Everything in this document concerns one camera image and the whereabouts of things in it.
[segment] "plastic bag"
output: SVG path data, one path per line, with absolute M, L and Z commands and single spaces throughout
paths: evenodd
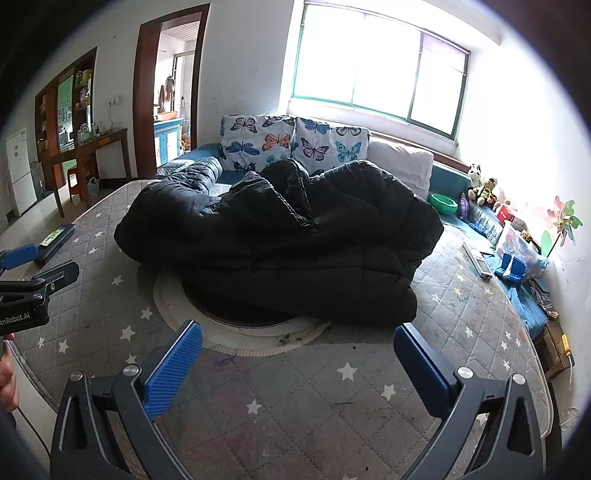
M 86 188 L 88 189 L 88 195 L 90 195 L 90 198 L 92 198 L 93 200 L 97 199 L 99 197 L 99 181 L 92 177 L 88 183 L 86 184 Z
M 542 257 L 529 245 L 515 230 L 510 222 L 505 222 L 503 232 L 496 245 L 496 254 L 503 258 L 508 253 L 518 258 L 525 264 L 524 280 L 539 277 L 550 263 L 546 257 Z

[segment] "wooden door frame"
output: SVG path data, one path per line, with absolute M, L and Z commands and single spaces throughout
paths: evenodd
M 205 25 L 209 5 L 186 8 L 156 18 L 139 28 L 138 46 L 135 51 L 134 67 L 134 146 L 138 178 L 153 179 L 156 175 L 156 152 L 154 151 L 154 75 L 160 32 L 192 22 L 199 22 L 195 58 L 193 62 L 193 84 L 191 86 L 191 149 L 197 148 L 197 94 L 201 52 L 205 36 Z

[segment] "white pillow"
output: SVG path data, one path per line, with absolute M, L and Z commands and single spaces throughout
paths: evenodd
M 390 172 L 410 188 L 416 196 L 427 200 L 431 169 L 433 168 L 433 154 L 431 152 L 401 143 L 371 138 L 368 160 Z

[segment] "plush toy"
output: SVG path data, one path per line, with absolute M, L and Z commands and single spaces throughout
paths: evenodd
M 466 194 L 462 192 L 460 194 L 460 205 L 457 210 L 457 215 L 462 222 L 468 222 L 468 217 L 470 216 L 470 202 L 466 198 Z
M 492 193 L 492 189 L 496 186 L 496 179 L 489 178 L 485 180 L 482 184 L 482 187 L 478 189 L 478 192 L 475 192 L 474 189 L 468 190 L 468 196 L 470 200 L 476 200 L 478 205 L 484 205 L 485 203 L 489 206 L 493 206 L 496 202 L 496 197 Z
M 470 177 L 471 189 L 479 189 L 480 187 L 482 187 L 482 180 L 480 179 L 480 165 L 476 165 L 475 163 L 470 165 L 470 170 L 468 170 L 468 176 Z

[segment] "white refrigerator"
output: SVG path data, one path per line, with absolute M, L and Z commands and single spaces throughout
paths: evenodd
M 21 216 L 37 201 L 27 151 L 27 130 L 6 139 L 7 180 L 14 215 Z

